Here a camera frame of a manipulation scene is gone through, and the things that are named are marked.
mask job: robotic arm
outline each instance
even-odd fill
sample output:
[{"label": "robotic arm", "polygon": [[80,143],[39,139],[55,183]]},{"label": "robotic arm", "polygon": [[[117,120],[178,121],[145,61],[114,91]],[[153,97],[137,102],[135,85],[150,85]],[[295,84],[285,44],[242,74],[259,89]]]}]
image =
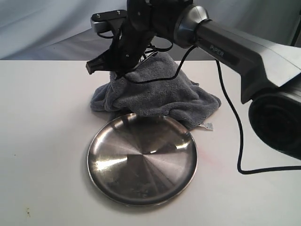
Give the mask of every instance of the robotic arm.
[{"label": "robotic arm", "polygon": [[301,160],[301,49],[221,26],[193,0],[127,0],[127,11],[94,14],[97,33],[113,32],[109,50],[87,62],[94,71],[134,70],[154,36],[198,46],[241,75],[241,102],[266,144]]}]

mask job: white tabletop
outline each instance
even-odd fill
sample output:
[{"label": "white tabletop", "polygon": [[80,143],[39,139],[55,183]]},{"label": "white tabletop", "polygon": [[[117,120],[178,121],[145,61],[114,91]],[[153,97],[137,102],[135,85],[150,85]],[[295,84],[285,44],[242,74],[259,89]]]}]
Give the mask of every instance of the white tabletop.
[{"label": "white tabletop", "polygon": [[[87,148],[109,118],[91,112],[89,101],[109,73],[88,75],[81,61],[0,61],[0,225],[299,226],[301,172],[240,175],[238,126],[215,62],[186,62],[183,70],[222,100],[207,120],[214,131],[192,131],[199,163],[184,193],[160,208],[132,208],[108,200],[87,175]],[[243,168],[301,164],[256,137],[239,75],[222,70],[245,129]]]}]

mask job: stainless steel plate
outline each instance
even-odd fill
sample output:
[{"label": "stainless steel plate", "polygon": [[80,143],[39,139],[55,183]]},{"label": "stainless steel plate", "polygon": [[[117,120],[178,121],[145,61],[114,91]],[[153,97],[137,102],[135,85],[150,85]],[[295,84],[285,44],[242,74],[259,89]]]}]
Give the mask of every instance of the stainless steel plate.
[{"label": "stainless steel plate", "polygon": [[179,194],[192,180],[198,156],[189,131],[172,118],[128,114],[93,139],[87,166],[93,183],[126,205],[155,205]]}]

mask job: towel tag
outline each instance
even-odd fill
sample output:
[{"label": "towel tag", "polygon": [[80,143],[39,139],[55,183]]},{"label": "towel tag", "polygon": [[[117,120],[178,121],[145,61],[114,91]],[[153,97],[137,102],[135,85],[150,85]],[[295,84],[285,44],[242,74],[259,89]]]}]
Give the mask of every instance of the towel tag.
[{"label": "towel tag", "polygon": [[210,122],[199,124],[199,127],[203,127],[207,130],[213,130],[213,124]]}]

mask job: white fabric backdrop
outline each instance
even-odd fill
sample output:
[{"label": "white fabric backdrop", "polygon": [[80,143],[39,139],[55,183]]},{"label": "white fabric backdrop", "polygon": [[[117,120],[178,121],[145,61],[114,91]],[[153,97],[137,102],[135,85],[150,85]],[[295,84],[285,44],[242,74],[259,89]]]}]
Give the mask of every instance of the white fabric backdrop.
[{"label": "white fabric backdrop", "polygon": [[[195,0],[211,19],[227,26],[289,44],[301,9],[300,0]],[[110,40],[90,29],[93,13],[125,9],[126,0],[0,0],[0,59],[89,60]],[[156,45],[168,45],[154,40]],[[179,60],[185,50],[169,53]],[[188,59],[207,59],[200,50]]]}]

